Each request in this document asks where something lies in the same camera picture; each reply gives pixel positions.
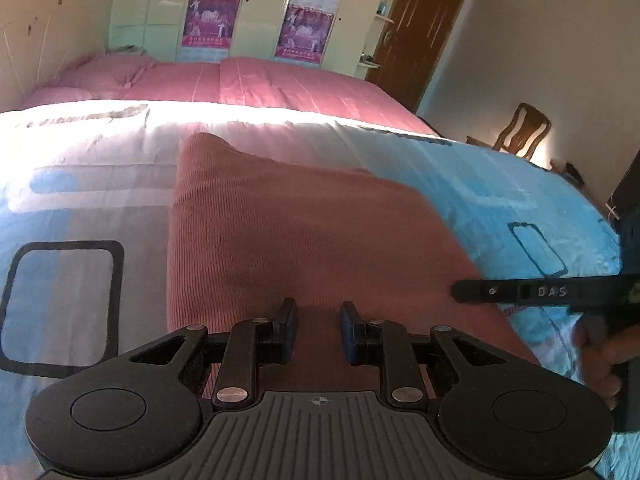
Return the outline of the right hand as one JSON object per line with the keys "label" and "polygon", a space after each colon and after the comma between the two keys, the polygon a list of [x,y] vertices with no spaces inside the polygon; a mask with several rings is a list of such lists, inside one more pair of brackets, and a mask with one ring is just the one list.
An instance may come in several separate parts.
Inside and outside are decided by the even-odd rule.
{"label": "right hand", "polygon": [[617,405],[622,382],[612,371],[605,356],[604,326],[591,314],[582,314],[574,327],[574,344],[578,351],[582,382],[597,393],[610,410]]}

